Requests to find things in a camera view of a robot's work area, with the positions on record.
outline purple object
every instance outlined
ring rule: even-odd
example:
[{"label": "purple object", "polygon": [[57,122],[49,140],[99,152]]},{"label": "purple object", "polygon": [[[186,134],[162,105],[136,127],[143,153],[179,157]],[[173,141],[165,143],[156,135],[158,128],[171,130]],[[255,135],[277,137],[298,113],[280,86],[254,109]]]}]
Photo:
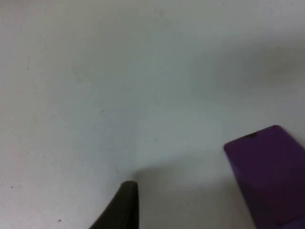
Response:
[{"label": "purple object", "polygon": [[224,146],[258,229],[305,229],[305,150],[274,125]]}]

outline white surface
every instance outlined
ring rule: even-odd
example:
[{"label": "white surface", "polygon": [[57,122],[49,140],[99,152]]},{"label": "white surface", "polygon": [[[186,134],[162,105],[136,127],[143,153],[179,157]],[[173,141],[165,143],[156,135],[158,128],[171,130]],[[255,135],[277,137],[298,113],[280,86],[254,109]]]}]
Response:
[{"label": "white surface", "polygon": [[305,2],[0,1],[0,228],[253,229],[222,146],[305,139]]}]

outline purple block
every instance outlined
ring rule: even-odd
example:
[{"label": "purple block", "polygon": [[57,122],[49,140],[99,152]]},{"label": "purple block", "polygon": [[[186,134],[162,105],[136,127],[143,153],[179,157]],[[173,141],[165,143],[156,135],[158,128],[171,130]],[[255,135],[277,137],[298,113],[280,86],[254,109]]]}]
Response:
[{"label": "purple block", "polygon": [[305,150],[274,125],[224,146],[258,229],[305,229]]}]

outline black plastic piece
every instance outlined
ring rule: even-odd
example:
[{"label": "black plastic piece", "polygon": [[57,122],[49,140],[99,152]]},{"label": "black plastic piece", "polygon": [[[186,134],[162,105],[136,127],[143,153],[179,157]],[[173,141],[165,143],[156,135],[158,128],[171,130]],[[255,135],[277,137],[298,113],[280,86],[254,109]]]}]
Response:
[{"label": "black plastic piece", "polygon": [[90,229],[139,229],[138,184],[125,181]]}]

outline purple box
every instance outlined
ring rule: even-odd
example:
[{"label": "purple box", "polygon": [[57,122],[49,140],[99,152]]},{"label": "purple box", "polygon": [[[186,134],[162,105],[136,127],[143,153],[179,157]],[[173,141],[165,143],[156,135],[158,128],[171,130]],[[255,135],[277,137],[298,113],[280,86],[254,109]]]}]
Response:
[{"label": "purple box", "polygon": [[224,146],[258,229],[305,229],[305,150],[278,125]]}]

